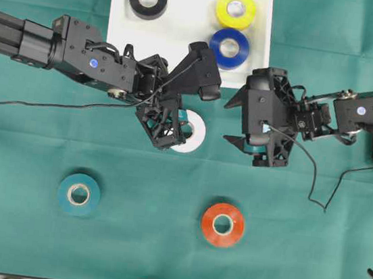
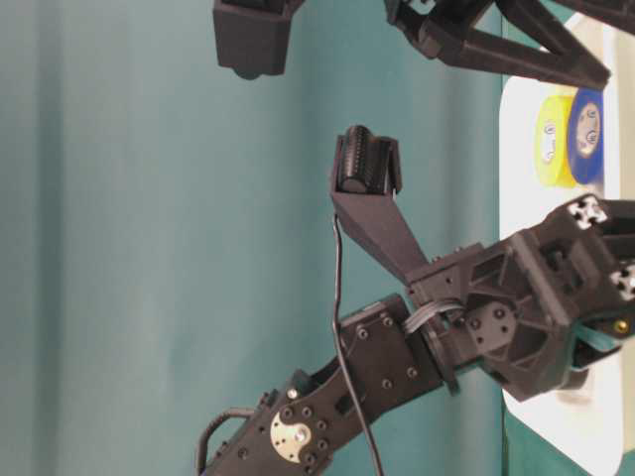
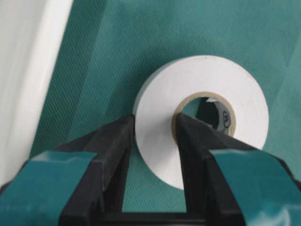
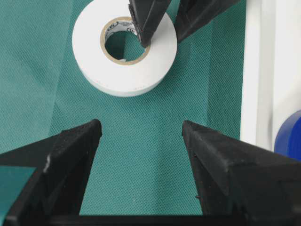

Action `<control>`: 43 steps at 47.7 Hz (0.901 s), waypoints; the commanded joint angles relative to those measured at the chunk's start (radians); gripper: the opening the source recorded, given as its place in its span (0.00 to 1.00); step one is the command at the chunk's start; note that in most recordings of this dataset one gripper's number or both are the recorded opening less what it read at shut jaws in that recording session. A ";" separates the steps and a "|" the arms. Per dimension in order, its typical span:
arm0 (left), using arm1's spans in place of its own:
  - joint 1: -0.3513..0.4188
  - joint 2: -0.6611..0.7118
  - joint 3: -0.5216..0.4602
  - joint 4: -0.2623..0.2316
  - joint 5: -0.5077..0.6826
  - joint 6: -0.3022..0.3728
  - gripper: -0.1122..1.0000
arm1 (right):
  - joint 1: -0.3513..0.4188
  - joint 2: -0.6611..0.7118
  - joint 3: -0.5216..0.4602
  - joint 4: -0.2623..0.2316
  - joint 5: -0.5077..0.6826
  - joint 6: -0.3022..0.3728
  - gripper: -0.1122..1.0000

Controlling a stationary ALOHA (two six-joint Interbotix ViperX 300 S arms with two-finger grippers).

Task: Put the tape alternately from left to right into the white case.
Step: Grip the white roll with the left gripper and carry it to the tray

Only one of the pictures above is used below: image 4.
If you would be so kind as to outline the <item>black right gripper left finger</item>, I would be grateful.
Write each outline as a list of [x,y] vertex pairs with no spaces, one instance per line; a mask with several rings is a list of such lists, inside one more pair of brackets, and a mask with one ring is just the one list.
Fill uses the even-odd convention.
[[78,215],[101,135],[94,119],[2,153],[1,225],[45,226],[54,216]]

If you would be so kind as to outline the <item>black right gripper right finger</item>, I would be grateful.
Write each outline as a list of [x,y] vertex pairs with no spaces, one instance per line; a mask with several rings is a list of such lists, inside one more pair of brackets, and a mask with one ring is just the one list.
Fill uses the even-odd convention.
[[301,223],[301,163],[191,121],[182,124],[205,216],[242,216],[252,226]]

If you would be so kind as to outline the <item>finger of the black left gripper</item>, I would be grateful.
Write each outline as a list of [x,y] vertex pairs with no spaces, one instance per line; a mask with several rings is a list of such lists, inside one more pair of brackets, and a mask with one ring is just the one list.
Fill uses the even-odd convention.
[[238,0],[182,0],[174,27],[180,43],[216,16],[237,4]]
[[140,44],[148,47],[171,0],[129,0],[129,12]]

